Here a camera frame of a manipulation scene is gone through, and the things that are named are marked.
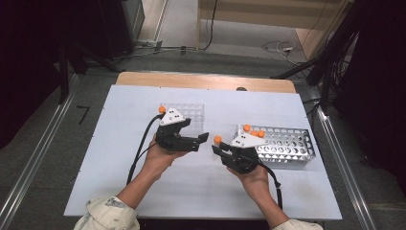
metal rail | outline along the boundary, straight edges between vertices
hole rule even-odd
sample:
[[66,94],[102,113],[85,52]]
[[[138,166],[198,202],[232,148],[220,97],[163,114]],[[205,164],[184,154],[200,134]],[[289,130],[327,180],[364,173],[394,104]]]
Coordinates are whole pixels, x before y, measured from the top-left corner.
[[36,171],[38,170],[41,162],[47,153],[48,147],[51,145],[54,136],[61,124],[69,105],[74,98],[79,85],[79,76],[74,75],[70,82],[70,88],[72,89],[63,104],[60,104],[50,123],[42,134],[30,160],[27,162],[23,172],[20,174],[17,182],[11,188],[4,206],[0,213],[0,229],[6,230],[9,228],[11,221],[17,212],[18,207],[21,204],[25,194],[27,193],[31,183],[34,180]]
[[[310,87],[310,96],[312,99],[320,98],[319,92],[316,87]],[[356,182],[355,176],[352,173],[349,163],[347,162],[346,155],[341,149],[337,136],[335,135],[334,128],[328,116],[325,116],[322,108],[317,109],[317,113],[322,123],[323,130],[325,131],[328,143],[331,147],[332,154],[337,162],[338,169],[343,177],[344,184],[350,195],[351,203],[354,207],[355,213],[358,216],[362,229],[376,230],[376,225],[373,221],[370,209],[367,202],[362,195],[362,192]]]

black cable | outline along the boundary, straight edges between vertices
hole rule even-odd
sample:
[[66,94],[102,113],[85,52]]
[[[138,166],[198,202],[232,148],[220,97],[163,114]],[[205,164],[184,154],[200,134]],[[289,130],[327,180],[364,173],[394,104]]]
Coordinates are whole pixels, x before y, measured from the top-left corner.
[[264,169],[266,169],[266,171],[272,176],[272,178],[274,179],[274,183],[275,183],[275,187],[277,188],[277,199],[278,199],[278,206],[280,206],[280,208],[283,208],[283,204],[282,204],[282,190],[281,190],[281,183],[278,181],[275,173],[269,169],[267,166],[265,166],[261,161],[259,161],[258,163],[259,166],[263,167]]
[[142,148],[143,145],[144,145],[144,141],[145,141],[146,138],[147,138],[147,135],[148,135],[148,132],[149,132],[150,127],[152,126],[152,124],[155,122],[156,119],[162,119],[162,118],[164,117],[164,115],[165,115],[165,113],[164,113],[164,114],[160,114],[160,115],[156,115],[156,116],[155,116],[154,118],[152,118],[152,120],[149,122],[149,124],[148,124],[148,126],[147,126],[147,129],[146,129],[146,131],[144,132],[143,139],[141,140],[140,147],[138,147],[137,154],[135,155],[134,162],[132,163],[131,168],[129,169],[129,173],[128,173],[128,178],[127,178],[126,184],[129,184],[129,182],[131,182],[132,175],[134,174],[135,167],[136,167],[136,165],[137,165],[138,160],[139,160],[140,157],[141,157],[141,155],[140,155],[141,148]]
[[209,43],[206,45],[205,48],[203,49],[196,49],[195,47],[191,47],[191,46],[180,46],[180,47],[176,47],[176,46],[162,46],[160,47],[160,49],[185,49],[186,51],[206,51],[207,49],[209,49],[210,45],[212,44],[213,41],[213,27],[214,27],[214,17],[215,17],[215,12],[217,9],[217,2],[218,0],[215,0],[214,2],[214,8],[213,8],[213,14],[212,14],[212,22],[211,22],[211,26],[210,26],[210,40]]

person's right hand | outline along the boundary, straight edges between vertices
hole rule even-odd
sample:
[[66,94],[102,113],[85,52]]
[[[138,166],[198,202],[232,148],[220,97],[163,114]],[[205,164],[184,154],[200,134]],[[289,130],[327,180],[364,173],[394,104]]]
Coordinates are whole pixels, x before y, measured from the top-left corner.
[[227,170],[238,177],[248,196],[253,200],[258,201],[261,198],[271,196],[268,172],[263,167],[257,166],[252,172],[246,174],[238,173],[230,168]]

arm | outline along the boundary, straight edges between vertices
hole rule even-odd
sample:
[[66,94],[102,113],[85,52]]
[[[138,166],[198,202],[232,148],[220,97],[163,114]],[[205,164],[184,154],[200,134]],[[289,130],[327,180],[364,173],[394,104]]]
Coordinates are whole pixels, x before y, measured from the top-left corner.
[[252,172],[240,174],[228,169],[241,181],[242,186],[258,205],[273,230],[323,230],[316,223],[303,222],[289,217],[281,210],[269,192],[268,172],[263,167],[256,167]]
[[289,217],[281,210],[269,192],[268,172],[266,169],[256,167],[247,174],[240,174],[229,168],[227,169],[241,181],[248,196],[257,203],[271,229],[289,220]]
[[133,209],[137,208],[152,184],[161,177],[172,162],[186,154],[183,151],[169,153],[155,144],[154,138],[149,144],[151,148],[141,171],[117,194],[117,198]]
[[186,154],[161,149],[155,145],[155,137],[149,146],[144,166],[135,178],[116,196],[90,200],[86,204],[88,213],[77,222],[75,230],[140,229],[135,209],[172,162]]

person's left hand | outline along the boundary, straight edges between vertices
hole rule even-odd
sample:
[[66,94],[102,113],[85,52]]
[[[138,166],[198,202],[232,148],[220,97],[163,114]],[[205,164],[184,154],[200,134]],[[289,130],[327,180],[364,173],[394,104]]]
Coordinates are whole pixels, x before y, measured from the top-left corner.
[[155,142],[155,135],[149,143],[150,149],[147,152],[146,161],[140,173],[147,173],[154,180],[158,180],[161,174],[172,165],[172,162],[181,156],[186,155],[187,151],[167,151],[162,149]]

